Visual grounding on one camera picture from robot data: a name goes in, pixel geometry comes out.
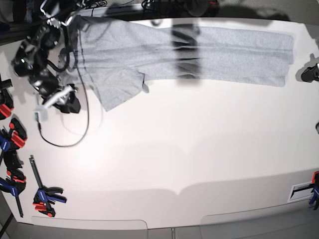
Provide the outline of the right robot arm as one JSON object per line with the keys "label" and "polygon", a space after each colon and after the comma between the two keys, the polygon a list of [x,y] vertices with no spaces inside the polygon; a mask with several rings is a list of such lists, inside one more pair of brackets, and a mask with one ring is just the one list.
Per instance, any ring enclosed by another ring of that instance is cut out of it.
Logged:
{"label": "right robot arm", "polygon": [[[44,0],[39,7],[41,21],[37,31],[21,43],[11,62],[14,72],[19,77],[27,77],[43,99],[42,106],[54,106],[65,114],[80,112],[81,106],[75,96],[76,88],[74,84],[61,83],[49,67],[57,73],[67,70],[72,50],[68,36],[71,13],[81,10],[85,5],[84,0]],[[64,38],[66,54],[65,64],[59,68],[48,56],[61,37]]]}

